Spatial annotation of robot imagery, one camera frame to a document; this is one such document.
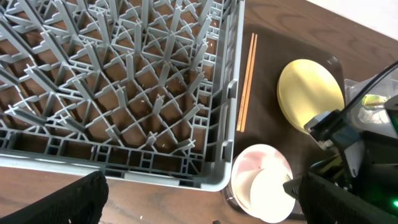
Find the wooden surface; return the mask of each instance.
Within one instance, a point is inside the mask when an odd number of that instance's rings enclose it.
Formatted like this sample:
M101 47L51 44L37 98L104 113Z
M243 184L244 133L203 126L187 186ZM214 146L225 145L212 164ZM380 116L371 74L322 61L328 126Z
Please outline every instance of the wooden surface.
M356 81L398 60L395 40L304 0L247 0L245 24L259 24L331 52L341 62L345 78ZM0 177L0 217L79 178L10 168L0 168ZM102 223L263 223L231 211L219 192L117 180L108 184Z

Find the gray dish rack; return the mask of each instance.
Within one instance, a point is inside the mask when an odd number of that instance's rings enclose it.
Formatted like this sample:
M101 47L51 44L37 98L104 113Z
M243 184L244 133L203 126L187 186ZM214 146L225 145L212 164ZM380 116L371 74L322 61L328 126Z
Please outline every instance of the gray dish rack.
M217 191L244 1L1 1L0 166Z

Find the wooden chopstick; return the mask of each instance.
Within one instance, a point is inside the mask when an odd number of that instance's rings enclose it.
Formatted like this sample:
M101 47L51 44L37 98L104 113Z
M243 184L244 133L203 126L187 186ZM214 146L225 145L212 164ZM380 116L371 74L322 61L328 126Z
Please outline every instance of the wooden chopstick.
M254 42L254 33L251 34L248 63L246 64L246 72L244 74L241 104L239 106L238 123L236 124L237 131L241 131L241 126L242 126L242 118L243 118L243 110L244 110L243 108L244 108L244 102L245 102L244 99L246 97L246 90L248 89L248 80L249 80L249 71L250 71L251 57L252 57L252 51L253 51L253 42Z
M244 102L244 109L243 109L243 120L241 125L241 132L244 132L246 127L246 118L248 115L248 107L249 107L249 99L250 99L250 89L251 89L251 82L253 78L253 68L254 68L254 61L256 60L256 48L257 48L257 34L254 37L254 45L253 45L253 53L251 57L251 64L250 64L250 71L249 71L249 78L248 78L248 88L246 90L246 97Z

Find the yellow bowl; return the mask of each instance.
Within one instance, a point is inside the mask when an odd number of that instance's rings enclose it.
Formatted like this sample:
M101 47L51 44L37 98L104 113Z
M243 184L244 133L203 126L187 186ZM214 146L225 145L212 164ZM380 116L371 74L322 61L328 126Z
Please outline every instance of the yellow bowl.
M314 116L344 108L343 94L333 75L307 59L286 65L278 81L277 97L289 123L306 134L304 124Z

